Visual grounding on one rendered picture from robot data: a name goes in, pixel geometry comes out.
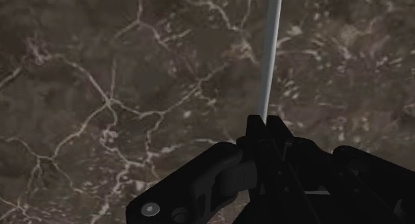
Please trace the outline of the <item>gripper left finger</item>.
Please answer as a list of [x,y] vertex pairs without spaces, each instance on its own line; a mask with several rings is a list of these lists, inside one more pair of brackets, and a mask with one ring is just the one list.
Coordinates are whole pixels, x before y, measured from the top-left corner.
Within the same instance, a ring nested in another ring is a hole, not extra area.
[[214,144],[134,198],[126,224],[207,224],[240,191],[264,194],[253,153],[268,134],[260,116],[248,116],[246,133],[235,144]]

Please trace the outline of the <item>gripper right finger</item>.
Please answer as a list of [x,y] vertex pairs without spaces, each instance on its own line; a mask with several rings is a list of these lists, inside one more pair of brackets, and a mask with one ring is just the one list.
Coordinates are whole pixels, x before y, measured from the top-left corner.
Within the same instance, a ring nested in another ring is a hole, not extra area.
[[415,224],[415,172],[351,146],[328,153],[278,116],[267,129],[321,224]]

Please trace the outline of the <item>thin pale grey strip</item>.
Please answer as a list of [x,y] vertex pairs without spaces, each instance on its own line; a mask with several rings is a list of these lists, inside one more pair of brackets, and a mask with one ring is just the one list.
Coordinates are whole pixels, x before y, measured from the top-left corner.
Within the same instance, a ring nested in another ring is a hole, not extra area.
[[267,121],[269,98],[273,82],[281,5],[282,0],[269,0],[267,6],[263,58],[261,62],[261,87],[258,105],[258,115],[260,115],[264,123]]

